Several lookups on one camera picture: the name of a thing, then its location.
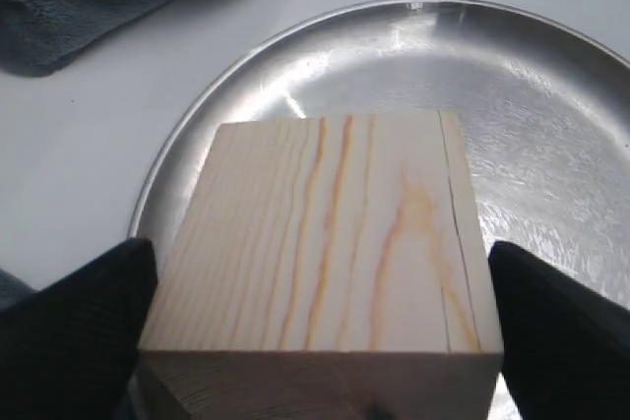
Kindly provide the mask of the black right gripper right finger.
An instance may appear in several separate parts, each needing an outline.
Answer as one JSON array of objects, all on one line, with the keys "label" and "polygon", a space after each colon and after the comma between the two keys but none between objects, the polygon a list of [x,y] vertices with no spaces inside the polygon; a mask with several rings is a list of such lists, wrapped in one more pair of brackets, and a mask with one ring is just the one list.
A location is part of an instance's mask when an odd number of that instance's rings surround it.
[{"label": "black right gripper right finger", "polygon": [[496,242],[488,263],[522,418],[628,418],[628,310],[516,244]]}]

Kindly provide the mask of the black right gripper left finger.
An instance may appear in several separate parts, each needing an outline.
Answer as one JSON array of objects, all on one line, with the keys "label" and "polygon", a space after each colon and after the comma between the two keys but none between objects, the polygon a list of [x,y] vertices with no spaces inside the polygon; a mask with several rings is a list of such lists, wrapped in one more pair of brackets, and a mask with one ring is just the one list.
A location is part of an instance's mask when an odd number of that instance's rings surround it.
[{"label": "black right gripper left finger", "polygon": [[158,284],[132,238],[1,311],[4,419],[112,419]]}]

